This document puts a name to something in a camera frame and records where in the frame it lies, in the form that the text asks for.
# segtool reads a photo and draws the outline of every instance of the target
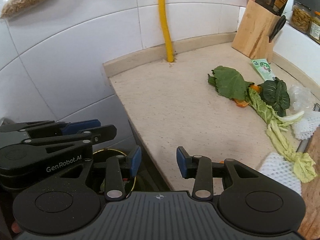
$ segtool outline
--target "wooden cutting board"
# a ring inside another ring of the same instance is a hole
[[[313,134],[307,148],[308,152],[316,162],[315,170],[318,173],[313,181],[302,183],[302,197],[306,203],[306,215],[299,228],[299,233],[307,240],[320,238],[320,164],[318,154],[320,153],[320,127]]]

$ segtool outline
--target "blue gripper pad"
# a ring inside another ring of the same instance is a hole
[[[187,176],[187,160],[179,148],[177,148],[177,163],[182,177],[185,178]]]
[[[101,126],[97,119],[87,120],[82,122],[68,123],[67,126],[61,129],[62,135],[76,134],[80,130],[95,128]]]
[[[140,163],[141,163],[141,147],[136,147],[134,153],[130,153],[131,158],[131,168],[130,168],[130,176],[135,177],[137,175]]]

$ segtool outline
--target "yellow pipe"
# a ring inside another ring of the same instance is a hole
[[[165,0],[158,0],[158,3],[159,3],[160,23],[161,23],[161,28],[162,28],[163,37],[164,37],[165,49],[167,50],[167,61],[173,62],[174,57],[173,57],[172,43],[171,43],[170,32],[169,32],[168,23],[167,23],[167,17],[165,15]]]

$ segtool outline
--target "beige countertop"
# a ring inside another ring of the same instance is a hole
[[[204,155],[214,162],[234,158],[254,169],[274,151],[266,124],[256,112],[219,96],[207,82],[207,74],[223,65],[238,70],[246,81],[262,83],[250,62],[225,43],[178,54],[174,63],[156,61],[110,78],[134,129],[172,189],[192,190],[194,181],[181,177],[178,146],[190,155]],[[271,68],[288,88],[299,84],[277,65]],[[287,136],[297,147],[298,140],[290,132]],[[221,191],[221,182],[215,179],[215,193]]]

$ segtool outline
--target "knife block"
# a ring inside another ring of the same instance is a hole
[[[271,62],[274,41],[269,43],[280,16],[249,0],[232,47],[250,59],[266,58]]]

